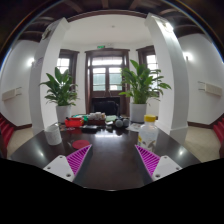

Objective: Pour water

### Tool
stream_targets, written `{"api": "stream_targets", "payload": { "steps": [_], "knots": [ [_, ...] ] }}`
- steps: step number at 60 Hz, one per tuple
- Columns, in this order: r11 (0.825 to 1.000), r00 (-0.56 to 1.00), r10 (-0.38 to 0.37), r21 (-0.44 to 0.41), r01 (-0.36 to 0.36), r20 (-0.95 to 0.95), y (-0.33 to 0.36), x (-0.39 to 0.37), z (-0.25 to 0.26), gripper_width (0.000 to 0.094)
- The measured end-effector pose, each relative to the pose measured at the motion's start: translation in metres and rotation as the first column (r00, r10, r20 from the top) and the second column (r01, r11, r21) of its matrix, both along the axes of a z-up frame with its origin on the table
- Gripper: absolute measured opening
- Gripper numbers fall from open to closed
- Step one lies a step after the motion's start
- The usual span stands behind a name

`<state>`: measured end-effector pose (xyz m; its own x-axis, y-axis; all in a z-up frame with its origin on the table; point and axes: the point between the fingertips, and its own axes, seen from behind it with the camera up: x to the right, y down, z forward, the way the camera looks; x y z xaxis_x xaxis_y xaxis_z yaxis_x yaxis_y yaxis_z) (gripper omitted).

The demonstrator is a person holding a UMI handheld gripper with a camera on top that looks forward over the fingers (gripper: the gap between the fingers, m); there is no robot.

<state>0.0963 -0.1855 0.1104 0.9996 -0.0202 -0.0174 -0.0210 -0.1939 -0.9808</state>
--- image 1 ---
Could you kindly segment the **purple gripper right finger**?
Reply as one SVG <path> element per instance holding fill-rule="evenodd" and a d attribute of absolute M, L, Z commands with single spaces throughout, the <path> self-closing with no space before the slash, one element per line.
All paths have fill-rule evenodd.
<path fill-rule="evenodd" d="M 167 155 L 158 156 L 138 145 L 136 145 L 136 149 L 146 171 L 153 181 L 181 170 L 181 167 Z"/>

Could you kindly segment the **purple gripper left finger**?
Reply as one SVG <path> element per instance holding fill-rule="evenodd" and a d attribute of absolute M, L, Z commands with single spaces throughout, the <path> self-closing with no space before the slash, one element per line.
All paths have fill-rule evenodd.
<path fill-rule="evenodd" d="M 72 182 L 91 148 L 92 145 L 87 145 L 68 156 L 59 155 L 46 165 L 44 170 Z"/>

